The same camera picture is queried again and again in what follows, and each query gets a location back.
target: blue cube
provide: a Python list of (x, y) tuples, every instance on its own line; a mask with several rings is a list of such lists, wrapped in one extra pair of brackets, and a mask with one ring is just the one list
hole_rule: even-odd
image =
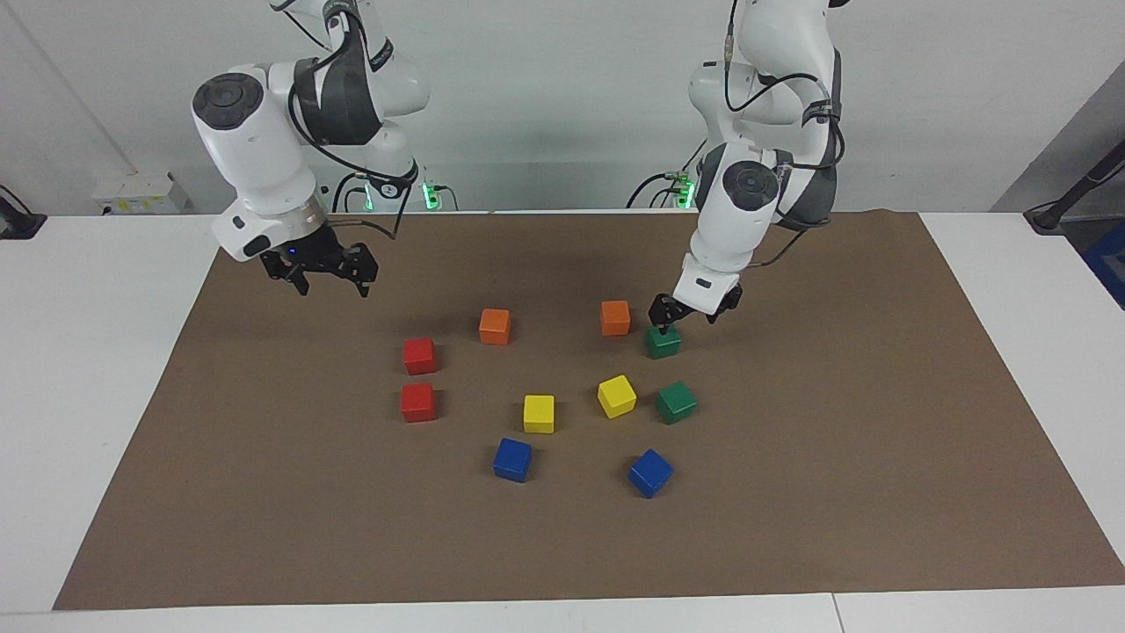
[(674, 469), (659, 453), (649, 449), (637, 463), (629, 469), (629, 481), (640, 490), (646, 499), (651, 499), (668, 483)]
[(531, 469), (531, 445), (514, 440), (500, 441), (496, 459), (493, 460), (493, 472), (496, 477), (523, 483), (528, 481), (528, 470)]

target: black stand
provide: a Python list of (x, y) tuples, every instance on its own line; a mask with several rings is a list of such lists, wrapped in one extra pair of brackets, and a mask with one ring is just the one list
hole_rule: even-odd
[(1071, 187), (1066, 191), (1066, 195), (1060, 198), (1051, 208), (1040, 211), (1028, 210), (1024, 212), (1024, 217), (1032, 224), (1032, 228), (1035, 228), (1035, 232), (1041, 235), (1061, 235), (1062, 229), (1059, 227), (1059, 221), (1062, 220), (1062, 216), (1078, 204), (1078, 200), (1082, 199), (1086, 193), (1089, 193), (1105, 182), (1106, 178), (1109, 178), (1122, 163), (1125, 163), (1125, 141), (1122, 141), (1116, 147), (1110, 150), (1106, 154), (1106, 157), (1101, 159), (1089, 173)]
[(0, 232), (0, 239), (30, 239), (47, 220), (46, 215), (16, 210), (16, 207), (3, 198), (0, 198), (0, 217), (8, 223), (8, 228)]

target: white wall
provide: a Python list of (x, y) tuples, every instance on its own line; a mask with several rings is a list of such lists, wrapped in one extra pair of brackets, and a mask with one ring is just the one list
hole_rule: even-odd
[[(3, 20), (4, 4), (73, 87), (60, 96), (14, 61), (3, 27), (0, 178), (48, 210), (86, 210), (87, 164), (122, 161), (110, 139), (222, 209), (231, 191), (196, 137), (196, 88), (236, 63), (317, 52), (266, 0), (0, 0)], [(403, 124), (466, 207), (619, 207), (702, 137), (686, 83), (721, 52), (727, 7), (386, 0), (381, 15), (434, 87)], [(829, 17), (845, 63), (840, 208), (988, 210), (1125, 58), (1120, 0), (856, 0)], [(60, 121), (75, 100), (106, 138)]]

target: red cube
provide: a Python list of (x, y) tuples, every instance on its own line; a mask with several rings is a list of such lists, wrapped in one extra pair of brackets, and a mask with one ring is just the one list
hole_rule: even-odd
[(438, 404), (430, 383), (403, 387), (403, 419), (407, 423), (429, 423), (438, 419)]
[(438, 371), (438, 353), (433, 340), (411, 340), (403, 345), (403, 364), (412, 377), (432, 374)]

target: green light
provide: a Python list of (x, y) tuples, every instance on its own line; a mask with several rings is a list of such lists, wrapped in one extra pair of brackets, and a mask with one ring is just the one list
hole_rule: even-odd
[(429, 182), (422, 182), (422, 195), (425, 196), (425, 207), (428, 209), (435, 210), (441, 208), (441, 196)]
[(691, 208), (695, 201), (695, 182), (687, 180), (687, 189), (682, 190), (676, 204), (680, 208)]

